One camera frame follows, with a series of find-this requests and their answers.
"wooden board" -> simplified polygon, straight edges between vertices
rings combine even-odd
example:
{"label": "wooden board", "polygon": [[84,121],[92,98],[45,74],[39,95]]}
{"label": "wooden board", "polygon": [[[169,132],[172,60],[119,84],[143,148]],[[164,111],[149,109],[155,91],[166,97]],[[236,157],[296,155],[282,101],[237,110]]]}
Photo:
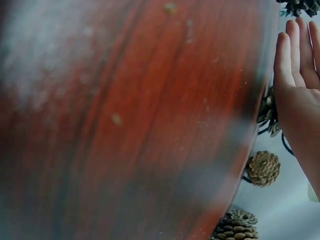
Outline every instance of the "wooden board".
{"label": "wooden board", "polygon": [[1,239],[206,240],[272,75],[271,0],[1,3]]}

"brown pine cone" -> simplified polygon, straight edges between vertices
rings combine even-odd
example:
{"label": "brown pine cone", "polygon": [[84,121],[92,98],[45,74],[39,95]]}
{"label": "brown pine cone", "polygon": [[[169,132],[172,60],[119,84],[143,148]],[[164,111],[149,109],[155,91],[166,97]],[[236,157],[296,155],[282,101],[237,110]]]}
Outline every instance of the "brown pine cone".
{"label": "brown pine cone", "polygon": [[243,222],[232,220],[229,215],[222,219],[215,228],[212,240],[257,240],[257,229]]}
{"label": "brown pine cone", "polygon": [[258,151],[256,155],[249,158],[246,172],[254,185],[265,187],[277,179],[280,166],[276,155],[268,151]]}
{"label": "brown pine cone", "polygon": [[278,3],[287,3],[285,8],[287,14],[300,17],[304,10],[310,17],[317,15],[320,11],[320,0],[276,0]]}

